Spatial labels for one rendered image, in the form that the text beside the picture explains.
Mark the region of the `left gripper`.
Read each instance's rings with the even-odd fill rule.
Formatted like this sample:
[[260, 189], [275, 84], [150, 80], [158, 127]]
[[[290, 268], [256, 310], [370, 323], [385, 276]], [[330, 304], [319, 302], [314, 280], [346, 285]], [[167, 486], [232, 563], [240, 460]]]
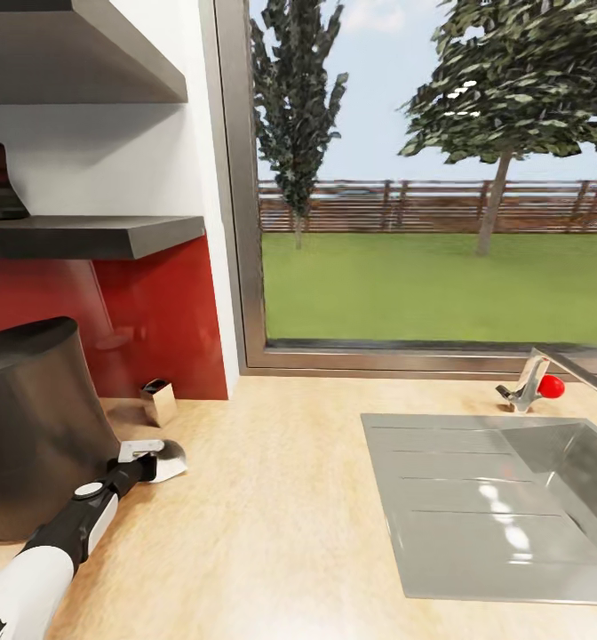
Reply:
[[141, 454], [133, 462], [127, 463], [119, 463], [118, 458], [111, 459], [107, 462], [107, 474], [112, 472], [120, 472], [126, 475], [129, 480], [129, 492], [137, 483], [154, 482], [157, 477], [157, 457]]

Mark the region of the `paper coffee filter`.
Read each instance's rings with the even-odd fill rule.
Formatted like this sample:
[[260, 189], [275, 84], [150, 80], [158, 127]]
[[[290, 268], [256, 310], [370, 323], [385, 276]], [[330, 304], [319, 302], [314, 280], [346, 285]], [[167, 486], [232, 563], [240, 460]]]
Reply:
[[163, 440], [163, 444], [163, 450], [149, 453], [150, 456], [157, 457], [157, 477], [154, 483], [160, 483], [187, 470], [187, 456], [182, 446], [173, 440]]

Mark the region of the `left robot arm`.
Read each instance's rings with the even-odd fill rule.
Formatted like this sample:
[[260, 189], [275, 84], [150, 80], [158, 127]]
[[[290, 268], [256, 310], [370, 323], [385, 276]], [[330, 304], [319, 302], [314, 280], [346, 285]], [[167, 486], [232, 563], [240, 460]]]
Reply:
[[157, 477], [163, 440], [124, 441], [107, 475], [76, 489], [63, 511], [38, 525], [23, 551], [0, 571], [0, 640], [44, 640], [80, 564], [114, 519], [118, 501]]

